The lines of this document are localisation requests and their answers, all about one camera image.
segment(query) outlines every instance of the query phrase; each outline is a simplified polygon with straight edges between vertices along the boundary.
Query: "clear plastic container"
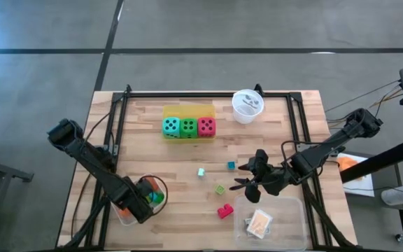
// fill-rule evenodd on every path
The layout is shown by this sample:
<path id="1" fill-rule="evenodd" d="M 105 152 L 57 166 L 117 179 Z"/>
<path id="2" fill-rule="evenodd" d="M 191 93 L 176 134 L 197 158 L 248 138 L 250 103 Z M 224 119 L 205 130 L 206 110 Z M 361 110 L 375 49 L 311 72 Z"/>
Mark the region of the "clear plastic container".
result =
<path id="1" fill-rule="evenodd" d="M 152 178 L 152 179 L 155 180 L 155 182 L 157 183 L 161 192 L 164 194 L 164 199 L 161 201 L 161 203 L 159 203 L 159 204 L 156 204 L 154 202 L 149 203 L 150 207 L 153 208 L 153 213 L 156 213 L 158 210 L 160 210 L 160 208 L 166 201 L 167 193 L 166 193 L 166 190 L 163 188 L 162 183 L 160 181 L 158 181 L 155 178 Z M 123 224 L 124 226 L 128 227 L 130 225 L 138 223 L 138 220 L 133 216 L 132 213 L 128 212 L 128 210 L 121 210 L 116 205 L 114 205 L 112 202 L 111 202 L 111 207 L 113 207 L 113 210 L 116 213 L 116 215 L 118 216 L 120 223 Z"/>
<path id="2" fill-rule="evenodd" d="M 234 119 L 241 124 L 251 123 L 264 109 L 263 98 L 254 90 L 240 90 L 232 97 Z"/>
<path id="3" fill-rule="evenodd" d="M 196 104 L 196 105 L 166 105 L 163 108 L 162 117 L 184 118 L 215 118 L 215 107 L 211 104 Z M 211 143 L 214 137 L 198 137 L 195 139 L 163 139 L 170 144 L 198 144 Z"/>
<path id="4" fill-rule="evenodd" d="M 261 209 L 273 217 L 268 231 L 260 239 L 246 231 L 246 220 Z M 304 209 L 299 199 L 261 195 L 259 203 L 251 203 L 245 196 L 234 201 L 234 237 L 240 249 L 266 251 L 303 251 L 307 247 Z"/>

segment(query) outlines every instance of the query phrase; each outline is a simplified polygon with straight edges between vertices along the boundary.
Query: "dice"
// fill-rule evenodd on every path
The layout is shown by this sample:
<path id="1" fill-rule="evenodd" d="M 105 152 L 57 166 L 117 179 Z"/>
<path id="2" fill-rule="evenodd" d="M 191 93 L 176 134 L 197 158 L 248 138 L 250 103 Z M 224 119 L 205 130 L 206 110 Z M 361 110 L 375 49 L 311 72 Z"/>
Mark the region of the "dice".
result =
<path id="1" fill-rule="evenodd" d="M 180 137 L 180 118 L 165 118 L 162 121 L 162 133 L 165 138 L 177 139 Z"/>
<path id="2" fill-rule="evenodd" d="M 197 138 L 197 119 L 185 118 L 180 121 L 181 138 Z"/>
<path id="3" fill-rule="evenodd" d="M 215 119 L 214 118 L 199 118 L 198 119 L 198 135 L 199 137 L 214 137 L 215 136 Z"/>

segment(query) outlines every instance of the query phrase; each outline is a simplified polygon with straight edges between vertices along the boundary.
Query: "green dice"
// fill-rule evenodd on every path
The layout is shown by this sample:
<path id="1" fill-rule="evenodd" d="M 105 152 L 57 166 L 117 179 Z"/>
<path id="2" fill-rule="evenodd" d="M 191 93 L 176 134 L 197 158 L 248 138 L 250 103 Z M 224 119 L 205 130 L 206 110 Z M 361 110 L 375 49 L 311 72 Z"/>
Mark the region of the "green dice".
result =
<path id="1" fill-rule="evenodd" d="M 180 120 L 180 137 L 181 138 L 197 138 L 197 119 L 185 118 Z"/>

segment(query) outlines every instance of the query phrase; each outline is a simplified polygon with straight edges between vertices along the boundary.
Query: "small cube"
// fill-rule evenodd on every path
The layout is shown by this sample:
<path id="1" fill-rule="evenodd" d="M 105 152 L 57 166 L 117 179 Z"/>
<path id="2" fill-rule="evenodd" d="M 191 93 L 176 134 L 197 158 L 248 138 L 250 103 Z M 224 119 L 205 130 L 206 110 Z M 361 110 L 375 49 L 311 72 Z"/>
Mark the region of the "small cube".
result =
<path id="1" fill-rule="evenodd" d="M 228 169 L 235 169 L 236 168 L 236 164 L 234 162 L 228 162 Z"/>
<path id="2" fill-rule="evenodd" d="M 180 118 L 170 117 L 162 121 L 162 133 L 167 139 L 180 137 Z"/>
<path id="3" fill-rule="evenodd" d="M 200 178 L 204 176 L 204 169 L 203 168 L 199 168 L 198 175 L 199 175 Z"/>
<path id="4" fill-rule="evenodd" d="M 180 121 L 181 138 L 197 138 L 197 119 L 184 118 Z"/>
<path id="5" fill-rule="evenodd" d="M 222 195 L 225 192 L 225 188 L 221 185 L 217 185 L 217 187 L 215 188 L 215 192 L 218 195 Z"/>
<path id="6" fill-rule="evenodd" d="M 198 119 L 198 135 L 199 137 L 215 136 L 215 119 L 204 117 Z"/>

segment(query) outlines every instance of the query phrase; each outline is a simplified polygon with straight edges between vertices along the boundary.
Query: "white cup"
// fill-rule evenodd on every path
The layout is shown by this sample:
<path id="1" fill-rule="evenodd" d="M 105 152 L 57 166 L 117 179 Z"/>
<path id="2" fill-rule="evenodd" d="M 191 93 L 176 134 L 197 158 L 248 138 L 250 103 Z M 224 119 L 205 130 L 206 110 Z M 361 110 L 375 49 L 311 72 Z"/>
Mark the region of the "white cup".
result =
<path id="1" fill-rule="evenodd" d="M 403 204 L 403 186 L 395 189 L 384 190 L 381 194 L 382 200 L 389 206 Z"/>
<path id="2" fill-rule="evenodd" d="M 251 123 L 262 110 L 263 98 L 254 90 L 240 90 L 232 97 L 233 117 L 241 124 Z"/>

